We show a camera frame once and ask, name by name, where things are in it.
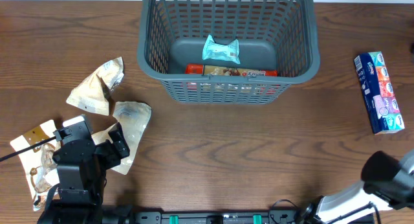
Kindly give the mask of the red snack bar package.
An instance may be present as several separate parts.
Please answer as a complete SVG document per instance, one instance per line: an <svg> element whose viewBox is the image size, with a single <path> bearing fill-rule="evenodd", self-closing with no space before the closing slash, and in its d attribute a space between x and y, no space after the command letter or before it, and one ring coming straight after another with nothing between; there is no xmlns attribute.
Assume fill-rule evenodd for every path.
<svg viewBox="0 0 414 224"><path fill-rule="evenodd" d="M203 76L243 76L243 77L258 77L258 76L278 76L277 71L269 71L269 70L257 70L257 69L242 69L242 68L235 68L235 67L220 67L215 65L201 65L201 64L187 64L185 74L201 74ZM211 83L202 83L201 90L202 91L210 91L212 84ZM242 85L240 90L242 93L248 93L249 90L252 88L252 84ZM219 92L224 91L224 84L215 84L215 89ZM196 83L188 83L188 89L196 90L197 84ZM236 92L239 89L237 84L230 84L228 85L228 90L231 92Z"/></svg>

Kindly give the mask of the teal snack wrapper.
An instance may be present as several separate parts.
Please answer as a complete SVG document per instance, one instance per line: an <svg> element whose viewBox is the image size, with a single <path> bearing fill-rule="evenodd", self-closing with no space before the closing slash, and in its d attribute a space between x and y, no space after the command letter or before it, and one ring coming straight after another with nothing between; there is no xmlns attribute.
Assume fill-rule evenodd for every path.
<svg viewBox="0 0 414 224"><path fill-rule="evenodd" d="M202 50L203 60L221 60L240 64L239 59L239 40L235 39L227 45L218 44L214 41L212 35L206 38Z"/></svg>

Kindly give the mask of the blue tissue pack box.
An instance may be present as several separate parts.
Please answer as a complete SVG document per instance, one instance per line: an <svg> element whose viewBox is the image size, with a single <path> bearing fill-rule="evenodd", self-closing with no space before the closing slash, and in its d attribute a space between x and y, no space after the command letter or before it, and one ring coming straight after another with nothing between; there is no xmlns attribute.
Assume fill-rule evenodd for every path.
<svg viewBox="0 0 414 224"><path fill-rule="evenodd" d="M354 59L364 104L375 135L405 128L383 54L367 52Z"/></svg>

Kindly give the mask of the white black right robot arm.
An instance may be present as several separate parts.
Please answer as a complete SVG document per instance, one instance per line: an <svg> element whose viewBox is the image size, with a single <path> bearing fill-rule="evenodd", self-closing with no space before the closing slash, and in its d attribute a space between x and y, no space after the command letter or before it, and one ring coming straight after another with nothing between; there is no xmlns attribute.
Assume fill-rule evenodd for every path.
<svg viewBox="0 0 414 224"><path fill-rule="evenodd" d="M359 182L310 203L296 223L351 223L406 207L413 208L413 151L401 160L377 151L364 164Z"/></svg>

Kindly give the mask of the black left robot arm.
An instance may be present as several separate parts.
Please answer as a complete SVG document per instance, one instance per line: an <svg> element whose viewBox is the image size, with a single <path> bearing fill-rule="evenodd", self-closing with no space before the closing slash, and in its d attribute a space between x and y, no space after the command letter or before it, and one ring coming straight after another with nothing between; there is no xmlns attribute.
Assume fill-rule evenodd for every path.
<svg viewBox="0 0 414 224"><path fill-rule="evenodd" d="M110 139L95 144L86 121L54 132L61 148L54 152L59 183L48 192L38 223L134 223L131 207L103 207L106 171L130 155L121 124Z"/></svg>

